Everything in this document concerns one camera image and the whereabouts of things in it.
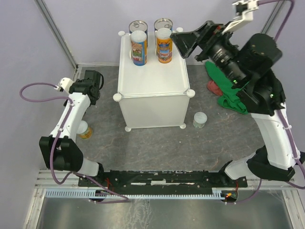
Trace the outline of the tall orange can white lid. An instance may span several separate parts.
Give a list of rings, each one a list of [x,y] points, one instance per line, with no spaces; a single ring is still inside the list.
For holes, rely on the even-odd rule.
[[[156,32],[156,53],[159,62],[169,63],[172,60],[173,42],[172,31],[168,28],[158,29]]]

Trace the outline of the blue soup can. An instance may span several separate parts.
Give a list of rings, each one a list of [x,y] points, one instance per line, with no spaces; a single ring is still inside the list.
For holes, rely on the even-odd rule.
[[[143,31],[146,34],[146,41],[148,41],[148,25],[144,21],[136,20],[129,24],[129,33],[132,34],[134,31]]]
[[[154,31],[157,32],[161,28],[168,28],[173,30],[173,22],[167,18],[160,18],[154,22]]]

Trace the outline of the short green can clear lid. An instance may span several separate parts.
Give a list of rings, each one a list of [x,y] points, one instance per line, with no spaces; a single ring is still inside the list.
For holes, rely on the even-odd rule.
[[[205,123],[207,122],[207,115],[203,112],[195,113],[193,117],[193,126],[195,128],[203,128]]]

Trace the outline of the tall blue can white lid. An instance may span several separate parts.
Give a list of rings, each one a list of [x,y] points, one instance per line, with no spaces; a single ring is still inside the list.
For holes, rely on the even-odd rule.
[[[133,31],[130,35],[131,58],[135,65],[147,63],[147,35],[143,31]]]

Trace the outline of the yellow short can white lid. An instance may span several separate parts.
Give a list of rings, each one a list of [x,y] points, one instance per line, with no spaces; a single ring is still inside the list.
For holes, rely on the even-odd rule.
[[[81,139],[89,139],[92,136],[92,128],[88,126],[88,123],[81,120],[77,130],[77,135]]]

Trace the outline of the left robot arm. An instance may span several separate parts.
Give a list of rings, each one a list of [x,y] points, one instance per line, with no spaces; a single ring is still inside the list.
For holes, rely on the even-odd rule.
[[[103,75],[95,70],[86,70],[84,78],[76,81],[62,78],[58,86],[69,94],[64,112],[50,135],[42,136],[39,140],[48,169],[87,175],[95,186],[105,182],[103,166],[86,159],[75,139],[87,108],[95,105],[100,98],[103,84]]]

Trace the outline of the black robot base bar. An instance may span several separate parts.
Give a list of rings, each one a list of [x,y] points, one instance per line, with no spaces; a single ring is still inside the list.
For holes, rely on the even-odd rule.
[[[121,195],[212,194],[213,188],[248,187],[246,177],[230,179],[224,172],[118,171],[104,172],[95,181]]]

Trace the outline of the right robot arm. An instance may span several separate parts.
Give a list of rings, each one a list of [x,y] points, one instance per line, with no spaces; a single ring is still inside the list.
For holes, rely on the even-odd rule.
[[[237,89],[237,97],[255,120],[264,146],[255,153],[227,163],[219,182],[229,187],[236,179],[255,175],[265,180],[290,182],[295,166],[302,166],[303,152],[295,145],[286,115],[285,93],[272,66],[282,57],[274,38],[256,33],[243,48],[230,43],[231,32],[224,24],[206,21],[191,32],[176,32],[171,39],[182,58],[196,47],[199,62],[210,59]]]

